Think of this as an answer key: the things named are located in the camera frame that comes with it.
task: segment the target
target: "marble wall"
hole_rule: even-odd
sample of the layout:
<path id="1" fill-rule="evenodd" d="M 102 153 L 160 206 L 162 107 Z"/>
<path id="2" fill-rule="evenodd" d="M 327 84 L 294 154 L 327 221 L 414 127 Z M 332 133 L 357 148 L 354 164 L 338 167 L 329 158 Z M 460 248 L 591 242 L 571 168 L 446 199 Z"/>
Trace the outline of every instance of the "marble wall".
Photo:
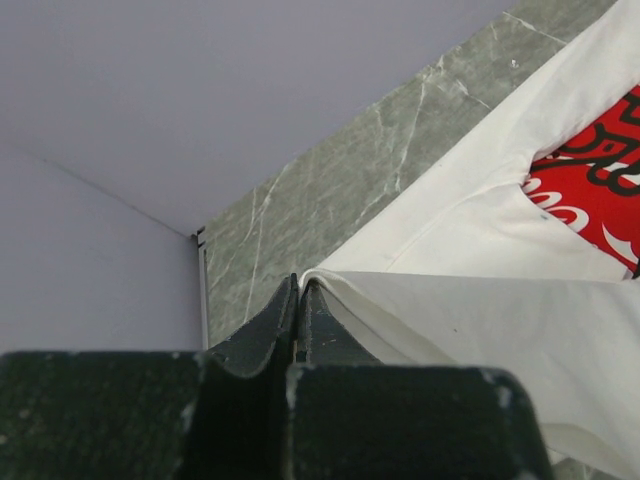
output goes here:
<path id="1" fill-rule="evenodd" d="M 208 337 L 258 312 L 423 174 L 613 0 L 523 0 L 208 223 Z"/>

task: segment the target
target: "white wall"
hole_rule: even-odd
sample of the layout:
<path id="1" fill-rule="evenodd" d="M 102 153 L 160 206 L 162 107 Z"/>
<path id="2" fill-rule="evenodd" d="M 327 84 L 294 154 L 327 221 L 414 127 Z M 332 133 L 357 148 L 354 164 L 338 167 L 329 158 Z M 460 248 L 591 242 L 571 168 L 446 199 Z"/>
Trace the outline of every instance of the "white wall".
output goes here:
<path id="1" fill-rule="evenodd" d="M 0 144 L 0 352 L 199 349 L 197 249 Z"/>

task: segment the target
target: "white vein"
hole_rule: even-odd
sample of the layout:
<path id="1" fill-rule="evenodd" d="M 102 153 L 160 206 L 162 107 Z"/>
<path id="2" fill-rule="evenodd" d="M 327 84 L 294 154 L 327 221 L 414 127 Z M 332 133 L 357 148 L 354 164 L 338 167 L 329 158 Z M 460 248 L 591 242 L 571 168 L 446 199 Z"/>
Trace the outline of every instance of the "white vein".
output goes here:
<path id="1" fill-rule="evenodd" d="M 469 93 L 469 89 L 467 88 L 467 86 L 462 83 L 460 80 L 456 80 L 456 84 L 458 85 L 458 88 L 460 89 L 460 91 L 467 97 L 469 97 L 471 100 L 475 100 L 476 102 L 478 102 L 480 105 L 488 108 L 489 110 L 491 110 L 491 107 L 489 105 L 487 105 L 486 103 L 484 103 L 482 100 L 480 100 L 477 97 L 474 97 L 473 95 L 471 95 Z"/>
<path id="2" fill-rule="evenodd" d="M 438 59 L 438 63 L 436 63 L 436 68 L 438 68 L 438 70 L 440 70 L 440 72 L 444 71 L 444 55 L 442 55 Z"/>
<path id="3" fill-rule="evenodd" d="M 382 125 L 382 113 L 380 113 L 380 105 L 376 105 L 373 111 L 376 112 L 376 118 L 378 120 L 378 127 L 380 128 L 380 132 L 384 132 L 384 126 Z"/>
<path id="4" fill-rule="evenodd" d="M 256 283 L 256 272 L 258 270 L 258 262 L 260 262 L 260 246 L 262 245 L 262 225 L 264 224 L 264 211 L 260 215 L 260 227 L 258 229 L 258 245 L 256 246 L 256 259 L 253 262 L 253 273 L 251 274 L 251 284 L 249 285 L 249 297 L 247 298 L 247 306 L 244 309 L 244 320 L 242 323 L 247 323 L 249 319 L 249 308 L 251 307 L 251 297 L 253 297 L 253 286 Z"/>
<path id="5" fill-rule="evenodd" d="M 231 258 L 229 259 L 225 267 L 222 269 L 222 272 L 220 272 L 220 274 L 218 274 L 216 278 L 213 280 L 213 282 L 211 283 L 211 286 L 209 287 L 210 290 L 213 289 L 220 282 L 220 280 L 222 280 L 224 276 L 227 274 L 227 272 L 229 271 L 229 268 L 231 268 L 231 264 L 236 258 L 236 255 L 240 251 L 240 247 L 242 247 L 246 243 L 246 241 L 249 239 L 249 236 L 251 235 L 251 232 L 253 232 L 253 227 L 255 226 L 255 222 L 256 222 L 256 201 L 257 201 L 257 193 L 255 188 L 253 189 L 252 193 L 253 193 L 253 199 L 251 201 L 251 221 L 249 222 L 249 228 L 247 229 L 247 233 L 244 236 L 244 238 L 240 241 L 236 249 L 233 251 L 233 255 L 231 255 Z"/>
<path id="6" fill-rule="evenodd" d="M 597 470 L 595 468 L 582 464 L 582 478 L 584 478 L 584 480 L 591 480 L 595 476 L 596 472 Z"/>
<path id="7" fill-rule="evenodd" d="M 491 60 L 495 60 L 497 58 L 494 50 L 494 44 L 498 44 L 498 47 L 502 48 L 502 45 L 498 41 L 498 32 L 496 31 L 496 27 L 493 26 L 493 23 L 489 24 L 491 31 L 493 32 L 493 42 L 489 42 L 489 56 Z"/>
<path id="8" fill-rule="evenodd" d="M 262 203 L 260 204 L 259 207 L 257 206 L 257 192 L 256 192 L 257 189 L 253 190 L 253 199 L 252 199 L 252 204 L 251 204 L 251 221 L 249 223 L 249 228 L 247 229 L 247 233 L 245 234 L 244 238 L 240 241 L 238 246 L 233 251 L 233 254 L 231 255 L 231 258 L 229 258 L 229 261 L 227 262 L 225 267 L 222 269 L 220 274 L 218 274 L 216 276 L 216 278 L 213 280 L 213 282 L 211 283 L 211 285 L 209 287 L 210 291 L 213 290 L 215 288 L 215 286 L 218 283 L 220 283 L 220 281 L 223 280 L 225 275 L 229 272 L 229 269 L 231 268 L 231 264 L 233 263 L 233 261 L 235 260 L 236 256 L 238 255 L 238 252 L 240 252 L 242 246 L 247 242 L 247 240 L 249 240 L 249 237 L 253 233 L 253 229 L 256 226 L 256 219 L 258 217 L 260 217 L 260 220 L 262 220 L 262 218 L 264 216 L 264 213 L 267 210 L 267 207 L 271 203 L 271 195 L 273 194 L 273 191 L 275 190 L 276 186 L 278 185 L 278 182 L 280 182 L 280 179 L 282 178 L 284 173 L 289 169 L 290 166 L 291 166 L 291 164 L 287 165 L 278 174 L 276 179 L 273 181 L 273 184 L 271 185 L 271 187 L 269 187 L 269 190 L 267 191 L 267 195 L 265 196 L 264 200 L 262 201 Z"/>
<path id="9" fill-rule="evenodd" d="M 396 168 L 396 192 L 400 193 L 400 174 L 402 172 L 402 167 L 407 160 L 407 155 L 409 153 L 409 147 L 411 146 L 411 141 L 413 140 L 413 136 L 416 133 L 416 126 L 418 124 L 418 117 L 420 116 L 420 111 L 422 110 L 422 105 L 424 104 L 424 97 L 426 96 L 426 87 L 425 83 L 427 81 L 427 77 L 425 75 L 422 76 L 422 83 L 420 84 L 420 100 L 418 101 L 418 108 L 416 108 L 416 116 L 413 119 L 413 125 L 411 126 L 411 131 L 409 132 L 409 138 L 407 139 L 407 143 L 404 147 L 404 151 L 402 152 L 402 157 L 400 158 L 400 163 Z"/>
<path id="10" fill-rule="evenodd" d="M 316 163 L 316 151 L 312 148 L 309 152 L 309 160 L 307 161 L 307 181 L 304 186 L 304 202 L 302 205 L 302 216 L 307 218 L 309 213 L 309 190 L 311 189 L 311 183 L 313 182 L 313 166 Z"/>
<path id="11" fill-rule="evenodd" d="M 385 183 L 384 185 L 384 189 L 382 190 L 382 193 L 380 195 L 377 195 L 376 198 L 374 198 L 373 200 L 371 200 L 369 203 L 367 203 L 365 205 L 365 207 L 362 209 L 362 211 L 360 212 L 360 215 L 358 215 L 358 218 L 356 218 L 355 222 L 353 222 L 355 225 L 358 225 L 360 223 L 360 220 L 362 220 L 362 218 L 369 213 L 369 210 L 371 210 L 371 208 L 378 203 L 382 197 L 384 197 L 385 195 L 387 195 L 387 184 Z"/>
<path id="12" fill-rule="evenodd" d="M 510 14 L 510 13 L 508 13 L 508 12 L 504 12 L 504 14 L 505 14 L 507 17 L 513 18 L 514 20 L 516 20 L 516 21 L 520 22 L 520 23 L 522 24 L 522 26 L 523 26 L 524 28 L 526 28 L 526 29 L 529 29 L 529 30 L 531 30 L 531 31 L 533 31 L 533 32 L 539 33 L 540 35 L 543 35 L 543 36 L 545 36 L 545 37 L 547 37 L 547 38 L 550 38 L 551 40 L 555 40 L 556 42 L 558 42 L 558 43 L 560 43 L 560 44 L 562 44 L 562 45 L 566 45 L 566 44 L 567 44 L 567 42 L 565 42 L 564 40 L 560 40 L 559 38 L 554 37 L 553 35 L 549 35 L 548 33 L 541 32 L 541 31 L 540 31 L 540 30 L 538 30 L 536 27 L 534 27 L 533 25 L 531 25 L 529 22 L 525 22 L 525 21 L 524 21 L 524 20 L 522 20 L 521 18 L 515 17 L 515 16 L 511 15 L 511 14 Z"/>

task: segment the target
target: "red print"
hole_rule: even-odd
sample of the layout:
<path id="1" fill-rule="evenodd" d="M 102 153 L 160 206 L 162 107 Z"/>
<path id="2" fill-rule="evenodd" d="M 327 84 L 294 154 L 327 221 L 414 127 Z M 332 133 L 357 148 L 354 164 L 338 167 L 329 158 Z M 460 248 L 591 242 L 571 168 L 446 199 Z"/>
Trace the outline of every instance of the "red print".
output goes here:
<path id="1" fill-rule="evenodd" d="M 540 208 L 640 274 L 640 86 L 531 166 Z"/>

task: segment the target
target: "white fabric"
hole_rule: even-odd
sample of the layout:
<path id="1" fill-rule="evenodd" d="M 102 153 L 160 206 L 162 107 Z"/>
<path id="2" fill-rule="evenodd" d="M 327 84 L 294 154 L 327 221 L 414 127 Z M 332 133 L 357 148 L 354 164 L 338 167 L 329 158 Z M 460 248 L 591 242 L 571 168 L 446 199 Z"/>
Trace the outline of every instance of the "white fabric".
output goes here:
<path id="1" fill-rule="evenodd" d="M 640 283 L 521 185 L 640 83 L 638 18 L 620 0 L 301 279 L 386 362 L 510 370 L 550 448 L 622 478 L 640 478 Z"/>

